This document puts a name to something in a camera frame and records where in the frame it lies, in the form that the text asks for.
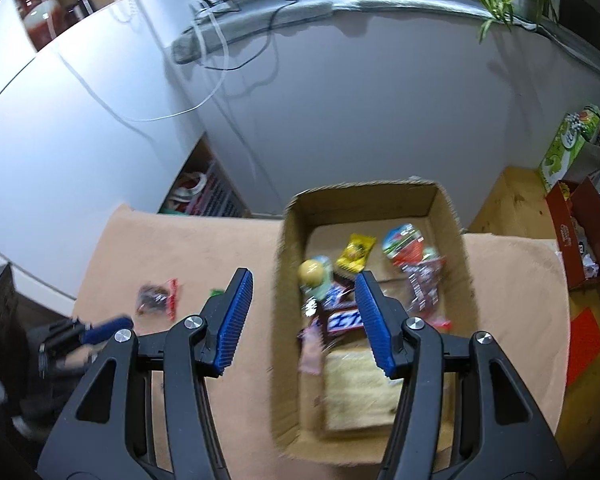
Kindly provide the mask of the clear red nut packet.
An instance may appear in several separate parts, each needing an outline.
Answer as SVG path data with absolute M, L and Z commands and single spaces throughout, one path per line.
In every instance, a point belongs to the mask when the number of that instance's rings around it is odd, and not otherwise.
M 176 318 L 178 308 L 178 289 L 180 283 L 172 278 L 163 284 L 140 286 L 136 297 L 135 311 L 138 315 L 151 313 L 164 314 L 170 321 Z

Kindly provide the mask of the red cardboard box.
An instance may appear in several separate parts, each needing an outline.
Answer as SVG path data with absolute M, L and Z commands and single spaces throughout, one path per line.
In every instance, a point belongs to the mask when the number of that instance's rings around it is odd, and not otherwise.
M 545 196 L 569 289 L 600 283 L 600 194 L 590 179 L 558 181 Z

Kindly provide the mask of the white power strip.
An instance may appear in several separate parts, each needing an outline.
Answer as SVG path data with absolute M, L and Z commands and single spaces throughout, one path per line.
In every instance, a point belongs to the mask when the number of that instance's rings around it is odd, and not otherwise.
M 188 4 L 194 18 L 208 18 L 211 14 L 224 15 L 240 11 L 237 3 L 224 0 L 189 0 Z

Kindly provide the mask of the brown cardboard box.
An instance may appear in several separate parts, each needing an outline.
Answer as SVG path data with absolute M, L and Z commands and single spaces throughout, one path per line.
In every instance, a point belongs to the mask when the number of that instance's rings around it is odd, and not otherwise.
M 362 296 L 362 321 L 377 368 L 405 385 L 390 431 L 329 437 L 318 429 L 322 413 L 314 404 L 323 388 L 298 370 L 301 299 L 296 267 L 307 247 L 340 247 L 346 229 L 362 226 L 380 232 L 401 220 L 419 221 L 448 258 L 441 307 L 452 321 L 452 332 L 441 335 L 430 324 L 413 330 L 407 324 L 411 315 L 381 291 L 378 276 L 387 268 L 363 272 L 355 290 Z M 398 471 L 415 467 L 429 477 L 442 422 L 443 376 L 477 373 L 478 314 L 460 222 L 448 194 L 436 182 L 343 184 L 294 196 L 280 231 L 274 281 L 270 413 L 276 450 L 292 460 L 330 466 L 379 464 Z

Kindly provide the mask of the red white jar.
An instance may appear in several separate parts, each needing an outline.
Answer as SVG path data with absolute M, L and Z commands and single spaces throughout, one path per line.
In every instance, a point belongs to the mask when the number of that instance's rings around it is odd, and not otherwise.
M 35 49 L 42 50 L 66 30 L 65 10 L 58 0 L 46 0 L 24 17 L 23 25 Z

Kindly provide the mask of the green juice carton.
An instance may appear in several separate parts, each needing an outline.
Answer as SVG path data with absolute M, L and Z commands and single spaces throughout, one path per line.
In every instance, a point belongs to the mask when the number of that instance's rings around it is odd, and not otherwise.
M 538 167 L 545 191 L 565 177 L 585 144 L 600 133 L 600 108 L 588 104 L 580 112 L 567 113 Z

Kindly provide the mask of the Snickers bar blue label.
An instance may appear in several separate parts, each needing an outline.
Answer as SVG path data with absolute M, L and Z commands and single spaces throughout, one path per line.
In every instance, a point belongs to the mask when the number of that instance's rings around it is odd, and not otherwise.
M 326 333 L 329 335 L 339 335 L 364 327 L 356 304 L 346 304 L 343 308 L 325 306 L 317 313 L 312 324 L 321 328 L 323 318 L 326 320 Z

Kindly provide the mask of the yellow candy packet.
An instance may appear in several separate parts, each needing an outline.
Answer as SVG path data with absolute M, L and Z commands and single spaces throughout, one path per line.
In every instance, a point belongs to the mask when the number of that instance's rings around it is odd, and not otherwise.
M 362 272 L 376 245 L 376 237 L 352 233 L 347 246 L 336 260 L 339 272 L 358 274 Z

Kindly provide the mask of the grey windowsill mat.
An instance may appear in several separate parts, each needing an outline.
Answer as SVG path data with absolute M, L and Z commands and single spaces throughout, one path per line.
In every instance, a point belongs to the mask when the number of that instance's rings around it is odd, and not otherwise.
M 236 0 L 239 12 L 194 18 L 176 38 L 170 55 L 176 64 L 193 63 L 203 53 L 220 50 L 275 29 L 331 18 L 338 12 L 432 12 L 484 20 L 489 13 L 477 0 Z

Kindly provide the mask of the brown pink chocolate bar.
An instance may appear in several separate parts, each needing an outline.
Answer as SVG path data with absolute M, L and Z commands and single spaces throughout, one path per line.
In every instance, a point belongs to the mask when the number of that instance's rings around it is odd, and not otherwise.
M 319 318 L 312 318 L 300 332 L 300 373 L 320 376 L 323 373 L 324 356 L 329 343 L 329 334 Z

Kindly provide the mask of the yellow ball jelly cup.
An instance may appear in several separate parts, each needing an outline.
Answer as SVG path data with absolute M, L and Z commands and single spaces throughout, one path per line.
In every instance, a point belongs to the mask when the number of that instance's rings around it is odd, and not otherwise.
M 304 298 L 322 304 L 334 282 L 332 262 L 326 256 L 304 260 L 298 267 L 298 281 Z

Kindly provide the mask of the black white candy packet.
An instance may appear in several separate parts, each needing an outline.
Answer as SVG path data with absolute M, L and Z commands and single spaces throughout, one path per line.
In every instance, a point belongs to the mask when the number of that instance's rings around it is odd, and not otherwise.
M 333 282 L 328 289 L 310 290 L 304 300 L 302 312 L 307 318 L 310 318 L 317 314 L 319 307 L 325 311 L 335 311 L 352 308 L 354 305 L 353 286 Z

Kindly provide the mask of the red dried fruit packet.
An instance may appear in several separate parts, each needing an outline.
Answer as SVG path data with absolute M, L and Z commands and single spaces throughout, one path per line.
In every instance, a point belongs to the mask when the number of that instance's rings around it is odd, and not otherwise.
M 407 307 L 411 316 L 422 318 L 441 333 L 449 333 L 452 323 L 440 311 L 439 284 L 445 258 L 433 247 L 426 247 L 422 261 L 407 263 L 401 270 L 410 283 L 413 299 Z

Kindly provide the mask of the orange green jelly packet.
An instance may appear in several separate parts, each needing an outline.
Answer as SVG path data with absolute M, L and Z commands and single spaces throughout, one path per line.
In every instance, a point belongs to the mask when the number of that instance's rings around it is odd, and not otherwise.
M 397 268 L 421 263 L 424 248 L 422 232 L 411 223 L 405 223 L 390 231 L 382 242 L 382 252 Z

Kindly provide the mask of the beige table cloth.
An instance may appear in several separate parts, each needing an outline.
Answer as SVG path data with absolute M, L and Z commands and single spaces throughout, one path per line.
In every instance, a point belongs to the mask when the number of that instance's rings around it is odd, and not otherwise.
M 208 383 L 216 431 L 235 479 L 373 478 L 389 433 L 337 438 L 322 428 L 323 382 L 301 375 L 300 290 L 276 295 L 278 220 L 177 217 L 121 206 L 110 216 L 73 313 L 99 323 L 133 315 L 140 286 L 176 278 L 176 314 L 198 312 L 234 272 L 253 275 L 252 304 L 233 364 Z M 550 428 L 559 424 L 570 339 L 566 277 L 548 240 L 467 234 L 475 300 L 445 287 L 452 333 L 491 333 L 533 394 Z

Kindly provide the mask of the red book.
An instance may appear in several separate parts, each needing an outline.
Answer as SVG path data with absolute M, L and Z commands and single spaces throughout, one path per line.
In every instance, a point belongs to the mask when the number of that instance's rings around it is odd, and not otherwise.
M 566 386 L 571 387 L 600 355 L 600 328 L 590 308 L 570 324 Z

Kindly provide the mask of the large cracker packet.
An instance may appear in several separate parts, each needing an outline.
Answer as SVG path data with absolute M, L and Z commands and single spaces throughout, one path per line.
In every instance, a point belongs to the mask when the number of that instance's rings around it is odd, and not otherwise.
M 385 428 L 393 424 L 402 389 L 376 365 L 370 348 L 330 352 L 324 364 L 324 424 L 328 432 Z

